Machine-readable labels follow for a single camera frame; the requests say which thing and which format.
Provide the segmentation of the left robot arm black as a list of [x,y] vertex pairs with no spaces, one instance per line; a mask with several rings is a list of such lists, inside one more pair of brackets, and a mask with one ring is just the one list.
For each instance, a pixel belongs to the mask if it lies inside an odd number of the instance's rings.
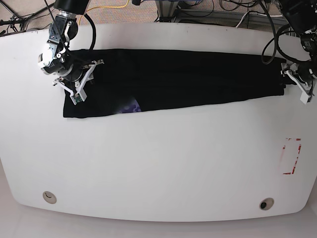
[[301,89],[300,100],[307,104],[314,96],[317,85],[317,2],[276,0],[275,4],[288,22],[277,31],[276,40],[291,28],[299,36],[303,50],[310,56],[309,60],[299,60],[284,53],[277,45],[277,51],[287,60],[282,64],[281,74],[288,76]]

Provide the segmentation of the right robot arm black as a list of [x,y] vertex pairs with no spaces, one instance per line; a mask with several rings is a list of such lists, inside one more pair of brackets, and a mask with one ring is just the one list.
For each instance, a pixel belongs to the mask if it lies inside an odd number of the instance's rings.
[[96,66],[103,64],[100,60],[85,60],[69,50],[70,41],[78,33],[76,16],[84,16],[92,27],[92,42],[88,52],[92,52],[96,43],[96,27],[87,15],[89,0],[56,0],[53,7],[59,13],[52,16],[49,38],[38,58],[38,66],[46,75],[57,75],[53,85],[60,86],[69,93],[73,104],[84,102],[87,98],[85,84],[94,79]]

